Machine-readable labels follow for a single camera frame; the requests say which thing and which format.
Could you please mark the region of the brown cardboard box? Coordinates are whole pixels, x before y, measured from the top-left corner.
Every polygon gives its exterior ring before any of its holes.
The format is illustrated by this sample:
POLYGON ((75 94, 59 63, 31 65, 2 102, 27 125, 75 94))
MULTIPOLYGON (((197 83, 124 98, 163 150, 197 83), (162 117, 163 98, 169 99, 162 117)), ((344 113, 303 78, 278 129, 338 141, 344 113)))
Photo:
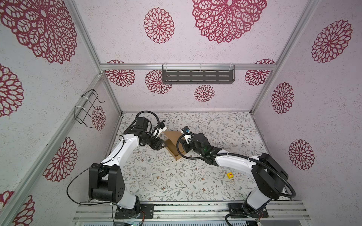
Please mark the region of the brown cardboard box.
POLYGON ((182 135, 180 131, 165 131, 163 132, 164 136, 166 137, 165 144, 166 149, 169 151, 170 155, 176 160, 180 160, 182 157, 180 156, 179 152, 177 151, 177 140, 182 135))

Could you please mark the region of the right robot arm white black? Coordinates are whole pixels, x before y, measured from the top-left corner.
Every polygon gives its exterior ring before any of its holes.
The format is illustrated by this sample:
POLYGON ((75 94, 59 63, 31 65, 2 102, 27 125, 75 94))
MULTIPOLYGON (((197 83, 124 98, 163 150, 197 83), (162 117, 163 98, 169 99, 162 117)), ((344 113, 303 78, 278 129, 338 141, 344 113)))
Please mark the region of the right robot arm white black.
POLYGON ((288 175, 269 154, 247 157, 230 153, 210 145, 202 133, 182 134, 177 140, 176 148, 180 156, 185 159, 202 160, 208 165, 228 167, 252 176, 256 188, 244 201, 245 212, 262 209, 271 200, 288 196, 283 193, 284 187, 288 184, 288 175))

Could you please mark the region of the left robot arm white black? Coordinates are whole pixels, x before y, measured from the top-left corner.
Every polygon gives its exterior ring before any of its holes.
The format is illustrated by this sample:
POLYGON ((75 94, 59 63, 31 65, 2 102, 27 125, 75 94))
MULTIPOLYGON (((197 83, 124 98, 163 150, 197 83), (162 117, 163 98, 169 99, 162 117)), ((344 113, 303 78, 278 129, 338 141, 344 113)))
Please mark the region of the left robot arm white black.
POLYGON ((132 152, 139 146, 150 146, 153 150, 163 148, 160 138, 167 130, 165 121, 159 121, 149 130, 150 121, 144 117, 135 118, 123 132, 120 144, 101 163, 94 163, 89 169, 88 195, 90 199, 111 202, 126 210, 139 211, 139 198, 125 190, 122 168, 132 152))

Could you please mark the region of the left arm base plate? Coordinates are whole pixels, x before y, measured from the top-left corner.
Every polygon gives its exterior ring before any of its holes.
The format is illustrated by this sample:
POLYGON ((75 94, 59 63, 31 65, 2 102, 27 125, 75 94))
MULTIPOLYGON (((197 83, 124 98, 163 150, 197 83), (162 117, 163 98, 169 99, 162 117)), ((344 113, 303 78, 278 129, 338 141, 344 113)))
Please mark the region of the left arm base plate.
POLYGON ((115 219, 153 219, 154 207, 152 203, 136 204, 133 209, 117 207, 115 219))

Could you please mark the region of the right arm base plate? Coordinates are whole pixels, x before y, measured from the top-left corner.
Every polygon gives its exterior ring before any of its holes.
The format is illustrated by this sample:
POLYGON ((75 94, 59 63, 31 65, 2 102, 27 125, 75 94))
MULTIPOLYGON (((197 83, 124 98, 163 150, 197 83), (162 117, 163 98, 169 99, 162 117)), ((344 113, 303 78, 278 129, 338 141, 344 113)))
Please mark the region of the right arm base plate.
POLYGON ((269 214, 265 206, 258 209, 244 204, 243 202, 229 203, 229 213, 231 218, 268 218, 269 214))

